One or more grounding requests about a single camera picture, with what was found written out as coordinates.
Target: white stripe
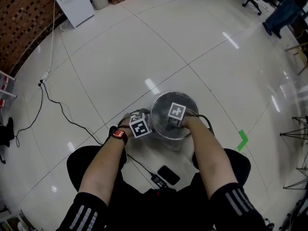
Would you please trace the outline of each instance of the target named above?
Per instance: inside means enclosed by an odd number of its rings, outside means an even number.
[[[231,198],[230,194],[227,192],[226,194],[227,199],[229,200],[230,204],[232,205],[233,209],[235,210],[235,212],[241,216],[242,212],[240,211],[240,209],[237,207],[237,205],[235,204],[235,202],[233,201],[233,199]]]
[[[246,205],[243,203],[243,201],[240,199],[239,195],[237,194],[237,192],[235,190],[232,190],[232,193],[234,195],[234,197],[236,198],[236,200],[240,203],[241,207],[244,209],[244,211],[248,212],[248,208],[246,207]]]
[[[77,228],[77,231],[81,231],[83,226],[85,225],[86,221],[88,220],[88,217],[90,215],[91,209],[88,208],[86,214],[84,215],[79,227]]]
[[[254,207],[251,205],[251,203],[249,202],[249,200],[245,197],[245,195],[242,193],[241,189],[237,190],[240,194],[240,196],[245,200],[246,204],[248,205],[249,208],[251,208],[252,210],[254,209]]]
[[[87,231],[91,231],[92,230],[96,218],[97,218],[97,212],[94,213],[94,215],[92,217],[92,220],[91,220],[91,222],[90,222],[90,224],[89,224],[89,226],[87,228]]]
[[[74,220],[73,220],[71,226],[69,227],[69,229],[73,229],[73,228],[75,227],[75,225],[76,225],[76,223],[77,223],[77,221],[78,221],[78,219],[79,219],[79,217],[80,217],[80,215],[81,215],[81,213],[82,213],[84,207],[85,207],[85,206],[82,205],[82,206],[79,208],[78,213],[77,213],[77,215],[75,216],[75,218],[74,218]]]

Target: person standing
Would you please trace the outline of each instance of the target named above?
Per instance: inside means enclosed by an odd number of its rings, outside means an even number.
[[[307,0],[283,0],[281,5],[263,22],[263,26],[269,35],[272,32],[281,39],[280,30],[291,24],[306,5]]]

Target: hand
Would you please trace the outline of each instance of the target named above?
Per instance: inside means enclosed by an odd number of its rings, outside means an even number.
[[[186,109],[181,126],[189,129],[189,127],[193,125],[194,121],[200,120],[198,117],[194,115],[195,114],[190,109]]]

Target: smartphone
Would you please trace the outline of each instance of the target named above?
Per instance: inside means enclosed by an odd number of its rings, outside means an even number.
[[[157,173],[172,186],[180,180],[180,177],[166,165],[162,166]]]

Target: brick wall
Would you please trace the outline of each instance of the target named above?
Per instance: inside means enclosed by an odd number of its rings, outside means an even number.
[[[1,71],[12,75],[17,73],[28,55],[49,34],[53,23],[53,2],[0,0]],[[63,12],[56,3],[55,18],[61,18],[61,15]]]

